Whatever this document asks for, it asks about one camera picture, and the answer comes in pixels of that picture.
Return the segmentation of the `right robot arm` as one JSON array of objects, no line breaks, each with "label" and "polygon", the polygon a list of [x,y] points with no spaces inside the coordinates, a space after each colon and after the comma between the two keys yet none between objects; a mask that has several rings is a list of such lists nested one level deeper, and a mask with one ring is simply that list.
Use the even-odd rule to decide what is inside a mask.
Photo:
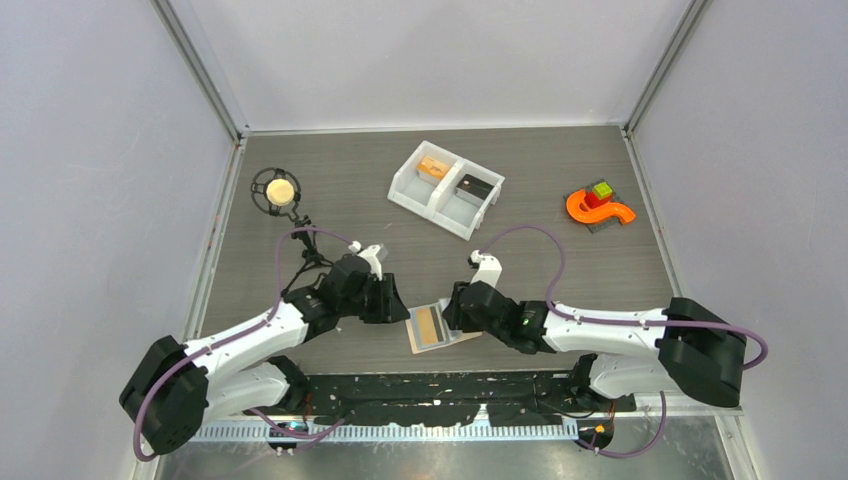
[{"label": "right robot arm", "polygon": [[442,316],[453,330],[485,332],[523,354],[580,353],[570,392],[584,410],[648,392],[740,404],[750,336],[688,298],[642,311],[588,310],[517,302],[486,283],[457,282]]}]

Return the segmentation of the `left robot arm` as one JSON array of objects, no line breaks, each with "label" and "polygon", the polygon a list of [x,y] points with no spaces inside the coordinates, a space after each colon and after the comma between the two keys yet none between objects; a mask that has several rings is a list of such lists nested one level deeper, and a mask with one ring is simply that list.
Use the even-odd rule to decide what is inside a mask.
[{"label": "left robot arm", "polygon": [[156,340],[131,375],[119,404],[133,421],[140,461],[169,454],[205,424],[253,407],[298,412],[307,381],[283,351],[356,317],[366,324],[408,319],[394,276],[383,269],[384,245],[337,261],[315,286],[290,291],[234,327],[186,343]]}]

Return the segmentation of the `beige card holder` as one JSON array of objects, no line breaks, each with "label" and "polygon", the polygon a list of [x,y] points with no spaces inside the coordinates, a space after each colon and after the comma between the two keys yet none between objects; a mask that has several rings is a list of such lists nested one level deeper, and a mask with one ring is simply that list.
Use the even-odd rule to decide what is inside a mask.
[{"label": "beige card holder", "polygon": [[443,317],[447,306],[448,300],[442,298],[435,303],[409,310],[410,318],[405,321],[405,325],[413,355],[446,348],[482,335],[481,332],[452,330]]}]

